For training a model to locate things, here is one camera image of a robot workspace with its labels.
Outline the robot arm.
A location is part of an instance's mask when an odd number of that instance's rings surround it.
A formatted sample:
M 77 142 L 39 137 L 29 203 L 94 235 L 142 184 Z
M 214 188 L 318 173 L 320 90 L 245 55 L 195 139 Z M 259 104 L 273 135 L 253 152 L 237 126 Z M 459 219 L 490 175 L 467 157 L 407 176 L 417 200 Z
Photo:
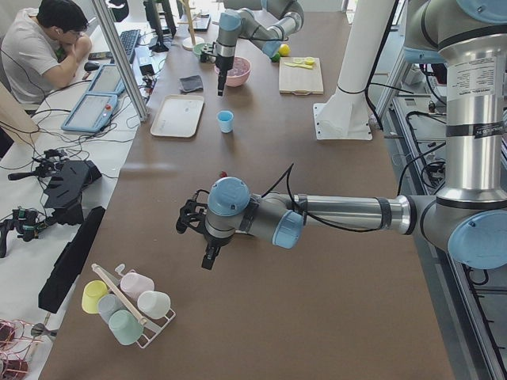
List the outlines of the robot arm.
M 233 68 L 238 39 L 250 41 L 269 58 L 279 51 L 283 41 L 298 32 L 304 23 L 303 8 L 297 1 L 262 1 L 261 8 L 277 19 L 269 27 L 256 20 L 251 9 L 226 9 L 219 17 L 218 36 L 213 43 L 218 68 L 217 93 L 223 95 L 227 72 Z
M 307 219 L 352 232 L 419 233 L 473 268 L 506 262 L 506 193 L 500 186 L 506 4 L 503 1 L 412 1 L 405 40 L 410 61 L 448 64 L 446 172 L 434 196 L 351 198 L 254 195 L 225 177 L 212 186 L 199 230 L 202 265 L 243 231 L 290 249 Z

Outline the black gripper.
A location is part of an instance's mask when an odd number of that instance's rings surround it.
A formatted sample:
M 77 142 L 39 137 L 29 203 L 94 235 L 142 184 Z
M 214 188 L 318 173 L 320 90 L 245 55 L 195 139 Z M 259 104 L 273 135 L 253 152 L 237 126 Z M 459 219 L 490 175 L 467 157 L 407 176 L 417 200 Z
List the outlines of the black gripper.
M 209 232 L 204 232 L 204 238 L 207 242 L 201 267 L 212 270 L 216 257 L 219 255 L 221 248 L 228 245 L 234 236 L 234 232 L 227 234 L 225 237 L 216 237 Z
M 222 97 L 226 85 L 227 72 L 234 65 L 234 46 L 228 46 L 219 42 L 215 43 L 215 65 L 219 69 L 217 94 Z

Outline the white robot base pillar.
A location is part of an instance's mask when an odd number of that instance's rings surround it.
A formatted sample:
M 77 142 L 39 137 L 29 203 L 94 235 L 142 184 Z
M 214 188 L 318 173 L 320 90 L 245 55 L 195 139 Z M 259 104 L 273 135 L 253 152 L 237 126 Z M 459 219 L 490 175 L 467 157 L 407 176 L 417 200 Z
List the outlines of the white robot base pillar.
M 397 6 L 390 0 L 357 3 L 336 91 L 327 102 L 314 104 L 318 140 L 372 139 L 366 90 Z

